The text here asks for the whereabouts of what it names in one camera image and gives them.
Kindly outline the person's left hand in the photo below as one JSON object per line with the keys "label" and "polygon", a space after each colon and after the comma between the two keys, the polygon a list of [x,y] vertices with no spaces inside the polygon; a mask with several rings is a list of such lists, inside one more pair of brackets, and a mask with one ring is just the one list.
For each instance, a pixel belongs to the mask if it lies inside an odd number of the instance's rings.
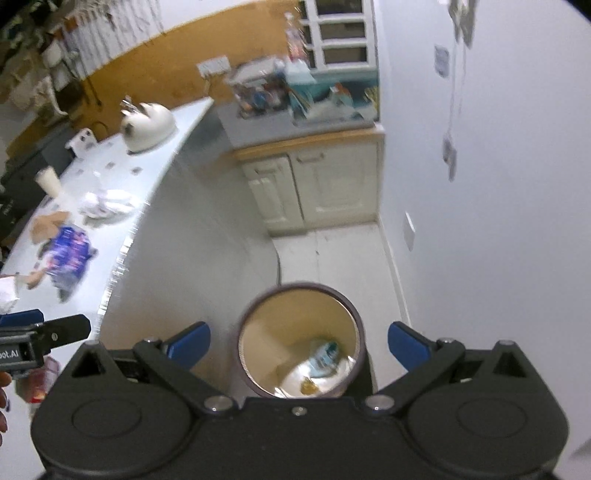
{"label": "person's left hand", "polygon": [[5,410],[9,404],[5,389],[11,384],[12,377],[6,372],[0,373],[0,433],[4,435],[8,431],[8,422]]}

